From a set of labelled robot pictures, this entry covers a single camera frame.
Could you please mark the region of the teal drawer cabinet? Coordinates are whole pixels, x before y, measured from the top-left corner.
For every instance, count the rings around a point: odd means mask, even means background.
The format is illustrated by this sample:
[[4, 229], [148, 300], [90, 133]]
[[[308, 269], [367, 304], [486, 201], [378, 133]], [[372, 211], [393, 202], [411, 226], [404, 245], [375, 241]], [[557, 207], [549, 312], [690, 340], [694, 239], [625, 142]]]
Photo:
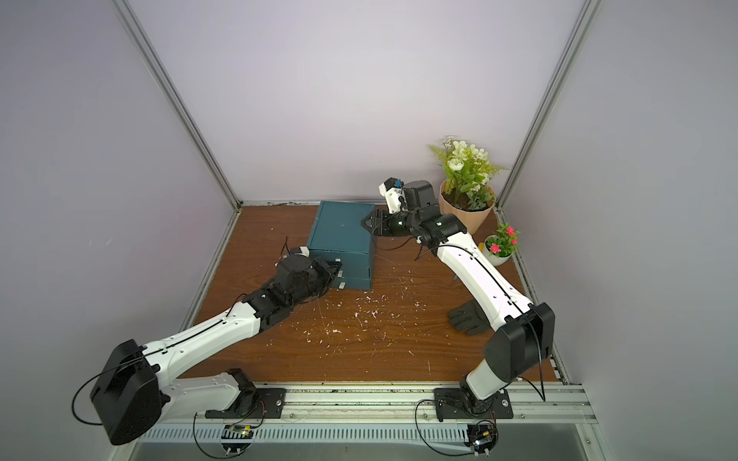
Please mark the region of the teal drawer cabinet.
[[340, 262], [334, 288], [369, 291], [374, 273], [374, 236], [362, 223], [376, 206], [369, 203], [323, 201], [307, 239], [311, 255]]

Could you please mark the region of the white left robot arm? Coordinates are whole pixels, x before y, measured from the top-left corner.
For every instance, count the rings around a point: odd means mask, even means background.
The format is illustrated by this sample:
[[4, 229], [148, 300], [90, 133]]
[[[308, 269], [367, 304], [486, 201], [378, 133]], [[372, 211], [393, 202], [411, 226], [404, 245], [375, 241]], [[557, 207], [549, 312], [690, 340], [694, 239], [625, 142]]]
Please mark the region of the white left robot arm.
[[303, 303], [324, 296], [341, 270], [338, 261], [290, 255], [263, 286], [239, 296], [224, 312], [188, 330], [145, 345], [116, 346], [90, 392], [110, 442], [128, 444], [167, 419], [259, 417], [257, 388], [239, 369], [183, 378], [184, 372], [243, 340], [278, 325]]

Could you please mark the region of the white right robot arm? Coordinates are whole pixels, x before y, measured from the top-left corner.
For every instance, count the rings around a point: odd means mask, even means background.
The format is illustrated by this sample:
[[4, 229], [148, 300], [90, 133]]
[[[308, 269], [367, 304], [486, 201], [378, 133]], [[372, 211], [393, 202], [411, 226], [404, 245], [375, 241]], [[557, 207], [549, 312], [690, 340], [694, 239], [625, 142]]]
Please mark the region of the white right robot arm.
[[520, 293], [478, 248], [453, 214], [440, 210], [427, 181], [389, 178], [379, 186], [386, 208], [370, 213], [363, 227], [374, 236], [409, 236], [448, 266], [472, 296], [450, 311], [449, 321], [468, 335], [492, 332], [484, 358], [460, 382], [461, 397], [474, 412], [532, 368], [541, 370], [553, 352], [555, 313]]

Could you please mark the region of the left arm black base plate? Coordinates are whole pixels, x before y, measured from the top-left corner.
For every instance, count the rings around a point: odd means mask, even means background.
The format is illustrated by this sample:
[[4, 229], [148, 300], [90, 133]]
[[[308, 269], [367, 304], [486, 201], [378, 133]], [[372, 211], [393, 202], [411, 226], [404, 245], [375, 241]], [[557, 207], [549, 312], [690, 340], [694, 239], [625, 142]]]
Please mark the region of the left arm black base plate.
[[206, 419], [280, 419], [286, 403], [286, 388], [267, 387], [241, 391], [225, 410], [208, 410]]

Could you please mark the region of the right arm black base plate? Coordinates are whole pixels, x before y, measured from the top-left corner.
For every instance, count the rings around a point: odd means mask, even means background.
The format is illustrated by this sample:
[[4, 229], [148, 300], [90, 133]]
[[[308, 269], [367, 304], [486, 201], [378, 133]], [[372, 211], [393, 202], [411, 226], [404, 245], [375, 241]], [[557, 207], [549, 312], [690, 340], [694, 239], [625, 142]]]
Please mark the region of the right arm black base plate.
[[439, 422], [460, 419], [511, 420], [514, 418], [507, 390], [496, 391], [490, 397], [479, 400], [470, 391], [459, 387], [439, 387], [434, 389], [434, 407]]

